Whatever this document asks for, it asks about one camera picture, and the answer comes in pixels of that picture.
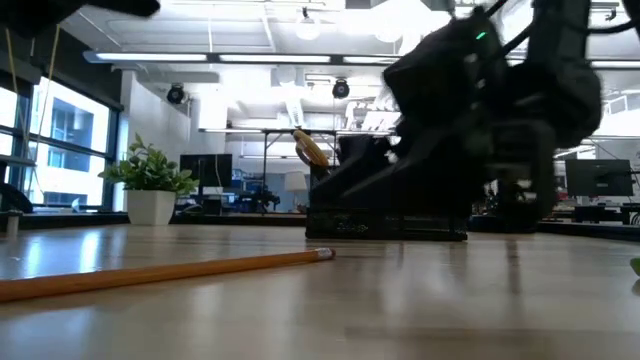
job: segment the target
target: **white ceiling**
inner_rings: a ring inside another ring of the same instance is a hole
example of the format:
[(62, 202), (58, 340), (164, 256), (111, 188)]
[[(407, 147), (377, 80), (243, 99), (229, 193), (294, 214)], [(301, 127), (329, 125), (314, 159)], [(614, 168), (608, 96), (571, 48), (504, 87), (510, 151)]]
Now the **white ceiling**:
[[(531, 16), (527, 0), (510, 1), (516, 5), (512, 6), (515, 10), (502, 19), (506, 39), (519, 32)], [(151, 19), (84, 7), (66, 19), (63, 27), (100, 51), (397, 54), (403, 40), (382, 42), (376, 35), (409, 31), (426, 34), (446, 22), (446, 16), (429, 11), (419, 0), (389, 0), (376, 11), (344, 10), (344, 0), (324, 0), (309, 5), (310, 16), (319, 22), (320, 35), (314, 40), (303, 40), (297, 35), (302, 4), (284, 6), (277, 1), (250, 2), (163, 0), (162, 9)], [(605, 25), (605, 15), (594, 13), (592, 22)], [(620, 10), (618, 17), (606, 25), (627, 20)], [(589, 42), (589, 54), (591, 57), (640, 60), (640, 41), (633, 31), (593, 36)], [(180, 64), (145, 67), (147, 72), (219, 73), (221, 84), (230, 89), (227, 94), (232, 97), (231, 118), (274, 117), (286, 110), (278, 90), (270, 89), (270, 69), (265, 66)], [(304, 69), (306, 73), (366, 78), (376, 89), (381, 86), (381, 70), (331, 66)], [(640, 89), (640, 72), (607, 71), (602, 72), (601, 77), (607, 89)], [(344, 113), (347, 101), (334, 103), (329, 91), (326, 94), (318, 91), (302, 94), (304, 111), (332, 112), (335, 109)]]

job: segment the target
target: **table surface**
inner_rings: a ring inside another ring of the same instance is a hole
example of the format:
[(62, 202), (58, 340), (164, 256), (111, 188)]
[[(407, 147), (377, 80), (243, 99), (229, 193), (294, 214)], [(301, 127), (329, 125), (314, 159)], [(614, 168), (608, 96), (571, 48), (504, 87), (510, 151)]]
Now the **table surface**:
[(330, 262), (0, 305), (0, 359), (631, 359), (640, 246), (549, 234), (305, 241), (303, 228), (21, 232), (0, 278), (331, 246)]

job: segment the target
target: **security camera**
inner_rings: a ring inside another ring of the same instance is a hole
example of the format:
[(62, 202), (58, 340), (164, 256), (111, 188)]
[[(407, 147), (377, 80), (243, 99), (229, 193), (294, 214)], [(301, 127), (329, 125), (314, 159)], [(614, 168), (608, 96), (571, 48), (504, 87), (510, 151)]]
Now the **security camera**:
[(349, 96), (349, 84), (346, 79), (337, 79), (336, 84), (333, 85), (333, 91), (331, 91), (333, 97), (336, 99), (344, 99)]
[(189, 100), (189, 94), (184, 91), (183, 84), (172, 84), (167, 93), (167, 101), (174, 105), (184, 104)]

